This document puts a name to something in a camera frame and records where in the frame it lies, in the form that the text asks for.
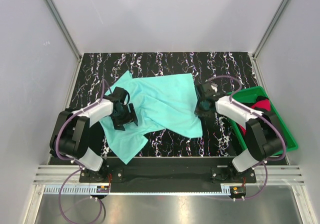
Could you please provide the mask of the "turquoise t shirt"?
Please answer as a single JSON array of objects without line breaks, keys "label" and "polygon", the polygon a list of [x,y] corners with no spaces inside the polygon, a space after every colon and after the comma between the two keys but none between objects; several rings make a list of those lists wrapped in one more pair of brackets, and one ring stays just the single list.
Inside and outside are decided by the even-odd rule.
[{"label": "turquoise t shirt", "polygon": [[202,124],[195,114],[197,95],[192,74],[173,74],[134,78],[126,71],[112,86],[128,91],[138,124],[129,123],[116,130],[111,117],[99,122],[112,152],[128,164],[147,144],[145,134],[163,129],[188,139],[203,135]]}]

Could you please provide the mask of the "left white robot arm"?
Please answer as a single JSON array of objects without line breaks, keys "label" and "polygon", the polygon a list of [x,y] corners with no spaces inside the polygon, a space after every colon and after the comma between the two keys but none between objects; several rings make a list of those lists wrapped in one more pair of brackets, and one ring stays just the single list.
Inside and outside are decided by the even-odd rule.
[{"label": "left white robot arm", "polygon": [[91,147],[94,137],[91,128],[95,124],[103,124],[102,121],[108,121],[103,130],[109,143],[119,141],[129,133],[125,125],[138,124],[132,103],[96,100],[85,108],[60,112],[49,144],[53,155],[62,160],[75,161],[90,170],[90,176],[97,182],[103,182],[108,177],[107,161]]}]

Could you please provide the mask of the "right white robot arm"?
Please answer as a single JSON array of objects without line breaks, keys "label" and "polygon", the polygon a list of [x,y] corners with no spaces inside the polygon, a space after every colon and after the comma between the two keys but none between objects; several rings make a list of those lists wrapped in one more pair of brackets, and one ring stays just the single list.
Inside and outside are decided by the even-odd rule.
[{"label": "right white robot arm", "polygon": [[277,152],[285,154],[286,142],[279,130],[278,116],[274,112],[252,109],[229,95],[199,96],[195,114],[209,117],[213,113],[226,116],[245,129],[246,149],[232,160],[232,166],[227,169],[230,181],[239,182],[244,178],[245,171],[263,164]]}]

